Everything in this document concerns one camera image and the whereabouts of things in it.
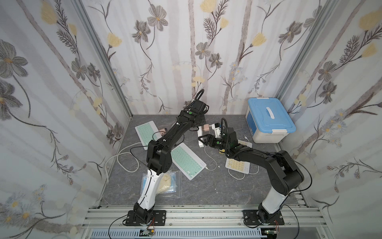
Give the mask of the white power strip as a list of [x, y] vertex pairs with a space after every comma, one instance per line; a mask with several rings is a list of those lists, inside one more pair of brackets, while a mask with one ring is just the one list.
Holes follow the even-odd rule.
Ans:
[[198, 127], [198, 145], [199, 147], [203, 148], [204, 141], [207, 137], [207, 135], [210, 133], [210, 126], [208, 124], [204, 124], [202, 126]]

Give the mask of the green wireless keyboard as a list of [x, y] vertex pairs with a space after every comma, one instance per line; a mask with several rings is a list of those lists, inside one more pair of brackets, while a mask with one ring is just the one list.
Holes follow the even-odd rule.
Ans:
[[153, 121], [136, 126], [135, 130], [145, 150], [151, 140], [157, 141], [162, 137]]
[[207, 166], [206, 163], [184, 143], [172, 149], [171, 157], [173, 163], [189, 180], [193, 180]]

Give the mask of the yellow wireless keyboard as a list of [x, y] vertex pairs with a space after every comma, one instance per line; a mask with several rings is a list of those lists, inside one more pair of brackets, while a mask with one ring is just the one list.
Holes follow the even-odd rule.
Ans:
[[250, 163], [246, 161], [238, 161], [232, 158], [227, 158], [225, 163], [225, 168], [240, 172], [243, 174], [249, 174]]

